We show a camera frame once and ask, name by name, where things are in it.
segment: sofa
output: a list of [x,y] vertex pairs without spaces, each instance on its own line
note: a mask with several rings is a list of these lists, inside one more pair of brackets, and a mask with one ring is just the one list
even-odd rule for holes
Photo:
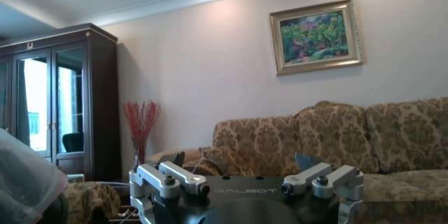
[[62,195],[68,205],[66,224],[108,223],[118,215],[120,196],[106,183],[68,183]]
[[296,174],[296,152],[356,166],[356,223],[448,223],[448,98],[368,108],[324,101],[290,116],[228,120],[210,147],[184,151],[184,168],[202,175]]

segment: wall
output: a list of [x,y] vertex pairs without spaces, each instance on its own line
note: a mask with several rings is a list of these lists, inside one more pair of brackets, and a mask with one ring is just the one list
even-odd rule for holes
[[[222,0],[105,27],[120,38],[120,101],[162,104],[149,152],[212,143],[225,119],[320,100],[366,106],[448,95],[445,0],[354,0],[365,64],[274,76],[269,13],[333,0]],[[121,117],[124,174],[132,164]]]

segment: framed painting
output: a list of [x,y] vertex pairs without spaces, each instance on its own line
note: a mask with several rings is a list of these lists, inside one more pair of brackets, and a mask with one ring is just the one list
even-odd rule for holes
[[353,0],[270,14],[276,74],[362,64]]

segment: plastic bag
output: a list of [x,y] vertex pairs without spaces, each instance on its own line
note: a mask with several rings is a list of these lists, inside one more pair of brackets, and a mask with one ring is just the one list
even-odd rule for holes
[[0,223],[36,223],[66,186],[66,175],[0,129]]

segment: curtain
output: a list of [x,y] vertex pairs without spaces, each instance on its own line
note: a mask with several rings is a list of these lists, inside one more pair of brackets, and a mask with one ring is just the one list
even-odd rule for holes
[[29,146],[29,119],[25,85],[25,61],[17,62],[17,139]]

